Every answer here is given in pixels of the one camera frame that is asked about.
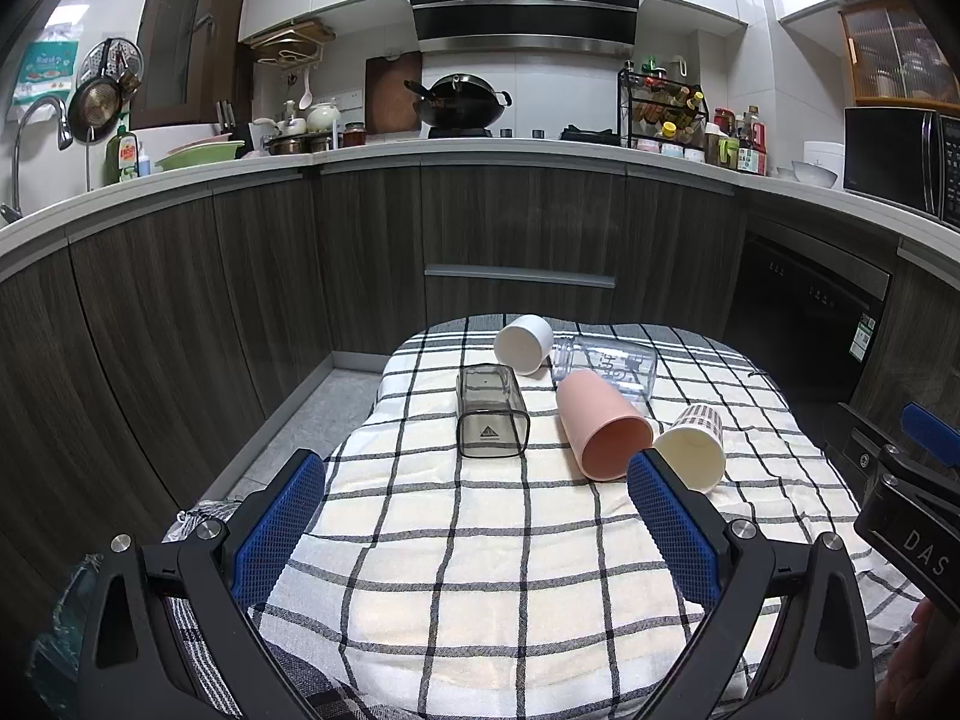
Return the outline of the pink plastic cup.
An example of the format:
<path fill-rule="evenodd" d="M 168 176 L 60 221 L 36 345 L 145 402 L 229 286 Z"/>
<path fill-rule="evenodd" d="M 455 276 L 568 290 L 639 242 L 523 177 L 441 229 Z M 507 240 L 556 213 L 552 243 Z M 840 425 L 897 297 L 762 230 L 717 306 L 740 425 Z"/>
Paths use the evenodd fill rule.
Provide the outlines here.
<path fill-rule="evenodd" d="M 651 422 L 594 371 L 569 372 L 556 387 L 558 418 L 579 470 L 594 481 L 626 475 L 630 460 L 651 449 Z"/>

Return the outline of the patterned paper cup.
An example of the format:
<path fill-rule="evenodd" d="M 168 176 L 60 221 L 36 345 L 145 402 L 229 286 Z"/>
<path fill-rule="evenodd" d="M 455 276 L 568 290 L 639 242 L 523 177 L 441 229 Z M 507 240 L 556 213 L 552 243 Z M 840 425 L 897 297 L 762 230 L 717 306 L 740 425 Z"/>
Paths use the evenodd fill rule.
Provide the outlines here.
<path fill-rule="evenodd" d="M 654 449 L 683 484 L 697 493 L 711 493 L 726 472 L 722 418 L 706 403 L 687 406 L 654 440 Z"/>

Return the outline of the clear plastic cup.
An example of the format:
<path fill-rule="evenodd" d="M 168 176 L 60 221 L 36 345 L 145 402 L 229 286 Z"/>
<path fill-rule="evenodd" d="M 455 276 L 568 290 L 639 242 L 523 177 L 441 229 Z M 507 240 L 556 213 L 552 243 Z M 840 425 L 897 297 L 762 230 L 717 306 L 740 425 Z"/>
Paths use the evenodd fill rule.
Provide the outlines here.
<path fill-rule="evenodd" d="M 627 400 L 641 403 L 652 397 L 658 356 L 652 346 L 599 335 L 558 338 L 551 350 L 556 382 L 574 371 L 596 372 Z"/>

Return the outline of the smoky grey square cup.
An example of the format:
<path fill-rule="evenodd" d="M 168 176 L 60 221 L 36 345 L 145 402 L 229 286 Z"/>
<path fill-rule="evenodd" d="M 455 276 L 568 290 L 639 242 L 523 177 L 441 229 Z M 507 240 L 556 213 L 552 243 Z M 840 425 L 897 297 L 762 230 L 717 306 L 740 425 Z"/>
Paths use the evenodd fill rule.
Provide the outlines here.
<path fill-rule="evenodd" d="M 457 452 L 470 460 L 519 457 L 527 449 L 529 411 L 516 374 L 503 364 L 464 366 L 457 378 Z"/>

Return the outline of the white cup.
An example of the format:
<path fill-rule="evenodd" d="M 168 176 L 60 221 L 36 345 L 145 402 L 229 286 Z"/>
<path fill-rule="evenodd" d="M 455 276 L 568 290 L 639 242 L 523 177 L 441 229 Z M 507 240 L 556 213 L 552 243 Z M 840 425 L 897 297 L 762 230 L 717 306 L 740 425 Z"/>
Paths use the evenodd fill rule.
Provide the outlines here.
<path fill-rule="evenodd" d="M 534 376 L 553 348 L 553 328 L 544 317 L 519 316 L 498 332 L 494 355 L 518 376 Z"/>

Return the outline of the green plastic bag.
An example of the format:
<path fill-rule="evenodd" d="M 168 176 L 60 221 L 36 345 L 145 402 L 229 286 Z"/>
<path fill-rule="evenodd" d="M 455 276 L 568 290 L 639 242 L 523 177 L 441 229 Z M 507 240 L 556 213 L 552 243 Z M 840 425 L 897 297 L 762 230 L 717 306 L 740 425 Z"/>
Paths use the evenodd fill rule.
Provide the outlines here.
<path fill-rule="evenodd" d="M 78 718 L 78 673 L 89 606 L 102 554 L 88 554 L 73 569 L 67 588 L 53 605 L 52 628 L 32 642 L 26 676 L 57 718 Z"/>

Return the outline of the black built-in dishwasher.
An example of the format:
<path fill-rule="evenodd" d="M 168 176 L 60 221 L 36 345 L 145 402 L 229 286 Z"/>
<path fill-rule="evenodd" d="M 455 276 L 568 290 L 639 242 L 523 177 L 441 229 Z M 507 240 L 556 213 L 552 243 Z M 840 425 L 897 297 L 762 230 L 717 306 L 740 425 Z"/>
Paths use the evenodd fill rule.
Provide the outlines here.
<path fill-rule="evenodd" d="M 890 275 L 786 227 L 747 232 L 724 339 L 789 400 L 854 395 L 884 312 Z"/>

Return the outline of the black microwave oven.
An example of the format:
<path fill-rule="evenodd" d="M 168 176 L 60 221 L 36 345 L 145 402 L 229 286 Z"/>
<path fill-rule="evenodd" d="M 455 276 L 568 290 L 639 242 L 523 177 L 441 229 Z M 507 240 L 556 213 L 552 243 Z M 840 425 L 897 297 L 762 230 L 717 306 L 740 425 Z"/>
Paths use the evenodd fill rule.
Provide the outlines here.
<path fill-rule="evenodd" d="M 844 111 L 843 185 L 958 226 L 958 119 L 914 107 Z"/>

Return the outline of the white bowl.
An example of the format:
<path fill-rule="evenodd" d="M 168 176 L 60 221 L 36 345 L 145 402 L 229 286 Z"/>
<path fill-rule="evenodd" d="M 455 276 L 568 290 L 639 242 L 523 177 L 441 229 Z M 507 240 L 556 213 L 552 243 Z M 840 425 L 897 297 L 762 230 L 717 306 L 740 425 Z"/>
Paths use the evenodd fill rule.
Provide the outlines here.
<path fill-rule="evenodd" d="M 793 172 L 797 182 L 811 187 L 833 188 L 838 181 L 836 172 L 807 161 L 793 161 Z"/>

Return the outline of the checkered white black cloth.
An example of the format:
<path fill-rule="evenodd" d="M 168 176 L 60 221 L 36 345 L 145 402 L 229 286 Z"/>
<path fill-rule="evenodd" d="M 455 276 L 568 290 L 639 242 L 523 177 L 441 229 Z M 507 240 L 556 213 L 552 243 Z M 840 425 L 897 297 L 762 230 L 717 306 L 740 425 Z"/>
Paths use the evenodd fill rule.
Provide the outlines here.
<path fill-rule="evenodd" d="M 262 543 L 241 583 L 241 610 L 320 715 L 628 717 L 703 621 L 625 483 L 579 472 L 553 367 L 521 380 L 522 454 L 459 454 L 457 379 L 493 361 L 501 325 L 467 317 L 400 343 L 371 416 L 325 460 L 306 522 Z M 782 541 L 844 539 L 885 667 L 921 595 L 856 535 L 853 491 L 768 374 L 683 328 L 605 336 L 656 356 L 640 399 L 656 429 L 693 405 L 718 411 L 726 466 L 711 502 L 723 517 Z"/>

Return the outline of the black spice rack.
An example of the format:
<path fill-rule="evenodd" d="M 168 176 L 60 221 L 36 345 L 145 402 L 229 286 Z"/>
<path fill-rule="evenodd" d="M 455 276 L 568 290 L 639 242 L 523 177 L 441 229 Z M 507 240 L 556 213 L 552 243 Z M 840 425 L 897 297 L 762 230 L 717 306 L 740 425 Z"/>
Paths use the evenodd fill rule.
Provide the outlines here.
<path fill-rule="evenodd" d="M 640 148 L 641 140 L 704 147 L 709 107 L 698 85 L 627 65 L 617 73 L 617 110 L 617 137 L 626 148 Z"/>

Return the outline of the chrome kitchen faucet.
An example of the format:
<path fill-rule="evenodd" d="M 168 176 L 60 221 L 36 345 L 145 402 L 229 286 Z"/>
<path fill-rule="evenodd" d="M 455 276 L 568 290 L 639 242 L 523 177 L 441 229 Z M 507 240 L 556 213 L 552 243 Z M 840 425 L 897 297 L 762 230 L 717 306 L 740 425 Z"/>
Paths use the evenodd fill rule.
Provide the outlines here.
<path fill-rule="evenodd" d="M 26 128 L 34 121 L 39 112 L 48 110 L 50 117 L 49 125 L 52 127 L 52 133 L 55 135 L 55 146 L 59 151 L 65 151 L 73 143 L 73 135 L 68 125 L 67 103 L 64 98 L 57 94 L 43 94 L 34 99 L 26 107 L 25 112 L 21 114 L 20 119 L 14 127 L 13 146 L 10 156 L 10 185 L 8 188 L 8 199 L 2 202 L 2 220 L 7 224 L 13 224 L 23 218 L 23 199 L 21 199 L 21 167 L 25 156 L 34 158 L 37 154 L 44 153 L 44 147 L 41 145 L 39 135 L 26 135 Z"/>

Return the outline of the green dish soap bottle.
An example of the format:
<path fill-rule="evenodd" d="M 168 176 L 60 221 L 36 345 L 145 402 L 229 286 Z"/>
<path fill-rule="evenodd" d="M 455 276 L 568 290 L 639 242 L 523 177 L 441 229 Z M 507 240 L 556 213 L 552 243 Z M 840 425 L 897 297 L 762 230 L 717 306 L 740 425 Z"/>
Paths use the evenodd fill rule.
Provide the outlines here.
<path fill-rule="evenodd" d="M 140 176 L 140 145 L 135 133 L 125 124 L 117 125 L 114 137 L 107 142 L 103 177 L 106 185 L 133 181 Z"/>

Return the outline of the green dish basin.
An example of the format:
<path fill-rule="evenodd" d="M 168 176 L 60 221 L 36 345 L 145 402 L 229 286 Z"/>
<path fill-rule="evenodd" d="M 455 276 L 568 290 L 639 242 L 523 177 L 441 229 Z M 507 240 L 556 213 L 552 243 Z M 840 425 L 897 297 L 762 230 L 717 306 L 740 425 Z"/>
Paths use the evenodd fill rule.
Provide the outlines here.
<path fill-rule="evenodd" d="M 184 169 L 184 167 L 234 161 L 236 154 L 243 146 L 242 140 L 205 140 L 205 142 L 191 143 L 167 153 L 156 161 L 155 169 L 160 172 L 169 172 Z"/>

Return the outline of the hanging frying pan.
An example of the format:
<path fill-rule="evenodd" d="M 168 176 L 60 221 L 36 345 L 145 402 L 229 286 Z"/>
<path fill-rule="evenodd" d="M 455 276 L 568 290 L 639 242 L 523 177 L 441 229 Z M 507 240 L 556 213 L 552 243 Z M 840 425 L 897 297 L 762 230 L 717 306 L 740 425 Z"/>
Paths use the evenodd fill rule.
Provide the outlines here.
<path fill-rule="evenodd" d="M 98 143 L 109 137 L 124 109 L 143 83 L 145 59 L 125 37 L 106 37 L 91 49 L 76 72 L 76 89 L 68 103 L 68 128 L 77 142 Z"/>

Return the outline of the brown cutting board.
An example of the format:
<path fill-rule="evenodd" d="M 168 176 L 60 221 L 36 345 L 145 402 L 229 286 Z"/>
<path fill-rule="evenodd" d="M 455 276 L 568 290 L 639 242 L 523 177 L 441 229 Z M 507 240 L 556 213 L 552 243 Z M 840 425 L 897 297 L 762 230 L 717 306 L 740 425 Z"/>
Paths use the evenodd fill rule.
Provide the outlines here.
<path fill-rule="evenodd" d="M 370 135 L 418 132 L 418 94 L 405 86 L 421 82 L 423 57 L 418 50 L 395 57 L 371 57 L 364 69 L 364 125 Z"/>

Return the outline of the black wok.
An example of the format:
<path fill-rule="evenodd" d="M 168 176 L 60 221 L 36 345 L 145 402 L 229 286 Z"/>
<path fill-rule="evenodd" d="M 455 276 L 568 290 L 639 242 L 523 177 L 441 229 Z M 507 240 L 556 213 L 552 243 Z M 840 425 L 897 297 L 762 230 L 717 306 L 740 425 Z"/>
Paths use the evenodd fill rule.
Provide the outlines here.
<path fill-rule="evenodd" d="M 420 121 L 443 130 L 487 128 L 512 106 L 511 94 L 496 91 L 489 82 L 471 73 L 441 76 L 429 88 L 405 80 L 405 88 L 418 96 L 415 103 Z"/>

